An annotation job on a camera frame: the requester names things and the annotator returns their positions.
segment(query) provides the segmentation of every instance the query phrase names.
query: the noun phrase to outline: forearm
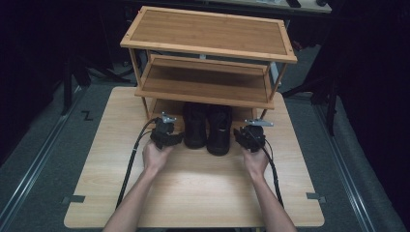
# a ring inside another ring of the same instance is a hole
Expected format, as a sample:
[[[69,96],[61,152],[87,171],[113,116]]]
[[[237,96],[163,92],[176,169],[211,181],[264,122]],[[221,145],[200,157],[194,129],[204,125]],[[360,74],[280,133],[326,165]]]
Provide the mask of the forearm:
[[[251,176],[252,184],[259,201],[262,217],[268,232],[296,231],[289,215],[284,211],[272,193],[263,176]]]
[[[145,199],[154,179],[155,171],[144,170],[117,210],[109,219],[103,231],[135,231],[141,216]]]

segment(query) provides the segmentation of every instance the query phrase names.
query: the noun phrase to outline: pair of black shoes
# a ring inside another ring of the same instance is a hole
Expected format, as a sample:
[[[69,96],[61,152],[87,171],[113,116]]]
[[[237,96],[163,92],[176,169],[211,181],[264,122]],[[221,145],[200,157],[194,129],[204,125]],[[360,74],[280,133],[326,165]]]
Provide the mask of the pair of black shoes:
[[[184,104],[185,136],[188,148],[198,149],[206,145],[209,153],[223,156],[229,152],[232,107],[226,105],[186,102]],[[209,136],[206,135],[206,119]]]

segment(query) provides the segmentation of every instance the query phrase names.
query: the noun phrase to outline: background table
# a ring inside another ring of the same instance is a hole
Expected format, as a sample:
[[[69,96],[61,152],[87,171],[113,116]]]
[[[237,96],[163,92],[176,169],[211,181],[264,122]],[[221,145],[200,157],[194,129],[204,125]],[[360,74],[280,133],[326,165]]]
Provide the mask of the background table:
[[[74,195],[85,196],[83,203],[72,202],[65,218],[70,228],[103,227],[115,210],[133,144],[145,124],[142,101],[135,88],[114,88],[84,164]],[[274,149],[274,161],[285,210],[296,226],[320,226],[324,218],[308,170],[281,94],[265,128]],[[133,164],[128,188],[142,171],[144,136]],[[273,188],[272,170],[265,172]],[[259,205],[243,166],[239,145],[231,137],[229,153],[215,157],[206,148],[190,150],[176,146],[168,164],[153,184],[139,227],[258,227],[263,226]]]

